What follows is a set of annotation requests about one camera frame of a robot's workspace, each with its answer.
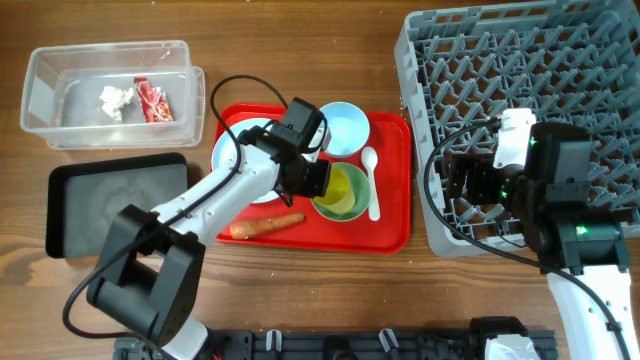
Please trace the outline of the yellow cup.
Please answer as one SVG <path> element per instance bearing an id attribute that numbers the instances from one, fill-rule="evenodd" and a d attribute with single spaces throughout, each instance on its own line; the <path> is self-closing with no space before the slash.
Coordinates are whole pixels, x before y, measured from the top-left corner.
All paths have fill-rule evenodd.
<path id="1" fill-rule="evenodd" d="M 355 193 L 348 173 L 344 169 L 333 167 L 325 195 L 315 197 L 314 202 L 335 214 L 350 211 L 355 205 Z"/>

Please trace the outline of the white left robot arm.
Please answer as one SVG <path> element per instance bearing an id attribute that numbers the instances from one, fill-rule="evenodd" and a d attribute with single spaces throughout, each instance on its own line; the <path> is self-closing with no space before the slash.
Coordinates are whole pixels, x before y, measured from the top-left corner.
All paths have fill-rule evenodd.
<path id="1" fill-rule="evenodd" d="M 84 295 L 124 326 L 122 336 L 167 358 L 215 358 L 209 328 L 192 314 L 207 247 L 269 192 L 287 206 L 297 196 L 324 195 L 331 165 L 306 157 L 325 149 L 329 137 L 325 115 L 294 98 L 280 120 L 233 136 L 234 158 L 183 194 L 151 211 L 125 207 L 112 221 L 95 269 L 66 300 L 66 329 L 95 338 L 70 318 L 74 302 Z"/>

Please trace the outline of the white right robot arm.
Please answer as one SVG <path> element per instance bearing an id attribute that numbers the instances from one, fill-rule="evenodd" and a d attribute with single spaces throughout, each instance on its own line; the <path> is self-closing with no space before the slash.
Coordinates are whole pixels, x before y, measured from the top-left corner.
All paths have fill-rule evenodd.
<path id="1" fill-rule="evenodd" d="M 636 359 L 631 309 L 631 257 L 609 210 L 589 203 L 589 133 L 567 123 L 538 122 L 529 108 L 507 109 L 451 133 L 432 150 L 429 174 L 445 147 L 485 128 L 497 134 L 494 154 L 452 158 L 447 191 L 474 204 L 500 204 L 523 227 L 534 259 L 478 240 L 486 252 L 535 267 L 547 278 L 575 359 Z"/>

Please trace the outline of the red snack wrapper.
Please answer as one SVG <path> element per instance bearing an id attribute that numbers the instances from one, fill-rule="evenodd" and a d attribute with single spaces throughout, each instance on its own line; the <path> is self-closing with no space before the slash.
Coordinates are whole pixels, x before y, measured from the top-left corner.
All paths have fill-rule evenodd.
<path id="1" fill-rule="evenodd" d="M 166 94 L 159 87 L 154 88 L 146 77 L 135 77 L 134 86 L 146 123 L 174 121 Z"/>

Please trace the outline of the light blue bowl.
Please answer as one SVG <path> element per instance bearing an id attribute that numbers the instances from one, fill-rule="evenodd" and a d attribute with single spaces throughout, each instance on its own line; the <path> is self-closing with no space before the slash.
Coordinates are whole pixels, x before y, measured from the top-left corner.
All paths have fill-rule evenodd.
<path id="1" fill-rule="evenodd" d="M 356 105 L 348 102 L 332 102 L 320 108 L 327 119 L 331 140 L 325 153 L 336 158 L 346 158 L 357 153 L 368 141 L 370 122 Z"/>

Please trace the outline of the green bowl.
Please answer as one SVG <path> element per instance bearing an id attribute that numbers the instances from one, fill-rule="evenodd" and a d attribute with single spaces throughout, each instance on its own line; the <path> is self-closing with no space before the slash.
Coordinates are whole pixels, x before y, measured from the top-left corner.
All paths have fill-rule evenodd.
<path id="1" fill-rule="evenodd" d="M 368 177 L 359 167 L 353 164 L 345 162 L 334 162 L 331 169 L 333 167 L 344 169 L 348 173 L 355 193 L 355 205 L 347 213 L 335 214 L 317 205 L 314 202 L 314 198 L 312 199 L 312 204 L 323 217 L 329 220 L 337 222 L 351 221 L 363 214 L 369 206 L 370 187 Z"/>

